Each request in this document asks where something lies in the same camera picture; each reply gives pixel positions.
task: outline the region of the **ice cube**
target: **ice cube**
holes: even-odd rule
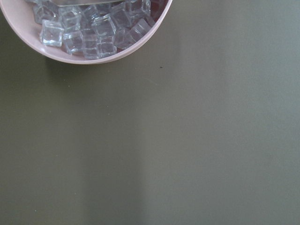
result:
[[[80,29],[91,29],[91,23],[85,18],[85,17],[81,17],[81,21],[80,21]]]
[[[150,15],[150,0],[126,0],[125,4],[130,16]]]
[[[100,51],[100,58],[111,56],[117,53],[117,47],[114,46],[114,39],[114,36],[99,39],[98,48]]]
[[[80,8],[76,6],[60,7],[60,21],[67,33],[80,30],[81,15]]]
[[[40,40],[44,45],[61,47],[64,29],[60,22],[43,20]]]
[[[82,11],[83,17],[89,22],[93,22],[96,18],[100,17],[100,13],[96,5],[90,5]]]
[[[82,30],[82,51],[83,55],[88,60],[96,60],[100,58],[100,51],[98,48],[98,37],[90,29]]]
[[[151,27],[147,24],[147,22],[144,19],[140,19],[140,21],[130,30],[129,33],[133,40],[137,42],[145,34],[147,34],[150,29]]]
[[[155,21],[151,16],[145,17],[144,20],[147,22],[147,24],[149,24],[150,27],[153,27],[155,24]]]
[[[83,46],[83,34],[80,30],[66,33],[63,35],[62,42],[68,54],[80,52]]]
[[[116,32],[116,27],[109,14],[96,18],[92,23],[92,28],[100,38],[113,36]]]
[[[36,23],[42,24],[43,20],[58,21],[58,16],[51,9],[42,3],[33,7],[34,20]]]
[[[111,3],[96,4],[96,8],[98,9],[99,15],[104,16],[106,14],[109,14],[111,10]]]
[[[133,45],[135,41],[129,33],[129,29],[117,30],[115,35],[114,45],[120,49],[127,49]]]
[[[110,15],[117,30],[131,27],[131,18],[125,11],[124,2],[112,7]]]
[[[54,4],[53,2],[49,0],[38,0],[43,6],[47,7],[50,9],[52,12],[54,12],[56,15],[58,15],[58,9],[59,7]]]

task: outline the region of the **pink bowl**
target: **pink bowl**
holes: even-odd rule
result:
[[[145,44],[155,33],[167,14],[173,0],[165,0],[165,8],[152,29],[137,43],[128,49],[98,60],[86,60],[82,56],[68,55],[60,48],[45,46],[39,40],[41,26],[34,22],[32,5],[24,0],[0,0],[1,10],[15,33],[37,52],[57,61],[73,64],[99,64],[121,59]]]

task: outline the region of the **bowl rim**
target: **bowl rim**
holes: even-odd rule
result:
[[[139,41],[137,41],[134,45],[130,46],[128,49],[125,49],[119,53],[116,53],[115,55],[109,56],[109,57],[105,57],[102,59],[97,59],[97,60],[72,60],[72,59],[65,59],[62,57],[58,57],[55,56],[53,54],[50,54],[46,51],[41,51],[37,46],[35,46],[34,44],[32,44],[31,42],[29,42],[26,38],[23,37],[22,33],[14,26],[14,24],[12,23],[12,21],[9,19],[9,15],[8,12],[5,10],[5,7],[3,5],[3,2],[7,1],[7,0],[0,0],[0,8],[4,14],[4,17],[6,19],[6,21],[8,22],[8,24],[10,25],[10,27],[13,29],[13,31],[17,34],[17,36],[23,41],[25,42],[29,47],[31,47],[32,49],[34,49],[35,51],[37,51],[38,53],[51,58],[53,60],[57,60],[60,62],[65,62],[65,63],[70,63],[70,64],[79,64],[79,65],[88,65],[88,64],[100,64],[100,63],[107,63],[107,62],[112,62],[115,60],[119,60],[122,59],[128,55],[130,55],[131,53],[135,52],[136,50],[138,50],[141,46],[143,46],[152,36],[153,34],[157,31],[157,29],[159,28],[160,24],[162,23],[163,19],[165,18],[171,3],[173,0],[167,0],[167,4],[165,5],[165,8],[161,14],[161,16],[159,17],[159,19],[157,20],[157,22],[154,24],[154,26],[151,28],[151,30],[144,36],[142,37]]]

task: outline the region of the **olive green surface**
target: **olive green surface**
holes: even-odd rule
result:
[[[79,66],[0,13],[0,225],[297,225],[300,1],[174,0]]]

